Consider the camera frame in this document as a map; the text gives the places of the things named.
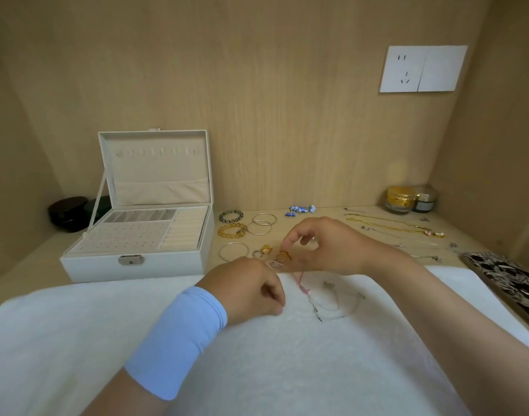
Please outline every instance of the wooden wall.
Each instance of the wooden wall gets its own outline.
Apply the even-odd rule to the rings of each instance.
[[[0,275],[53,232],[45,208],[62,197],[0,65]]]
[[[0,0],[0,56],[66,195],[98,131],[204,128],[218,209],[372,204],[427,181],[458,96],[379,95],[388,46],[474,45],[489,2]]]
[[[529,266],[529,0],[494,0],[430,181],[442,216]]]

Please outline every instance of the black and white patterned case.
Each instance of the black and white patterned case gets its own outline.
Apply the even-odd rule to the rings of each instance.
[[[505,256],[464,253],[463,262],[529,324],[529,271]]]

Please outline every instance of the blank wall plate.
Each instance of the blank wall plate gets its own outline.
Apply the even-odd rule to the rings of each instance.
[[[428,47],[419,92],[455,90],[466,53],[466,45]]]
[[[380,92],[416,92],[428,47],[389,47]]]

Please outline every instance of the metal latch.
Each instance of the metal latch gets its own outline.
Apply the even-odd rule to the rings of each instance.
[[[145,259],[141,254],[121,255],[118,257],[118,262],[122,265],[139,265],[143,264],[143,261]]]

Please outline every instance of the jewelry box lid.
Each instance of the jewelry box lid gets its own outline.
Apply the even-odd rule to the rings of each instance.
[[[99,132],[113,208],[213,204],[206,130]]]

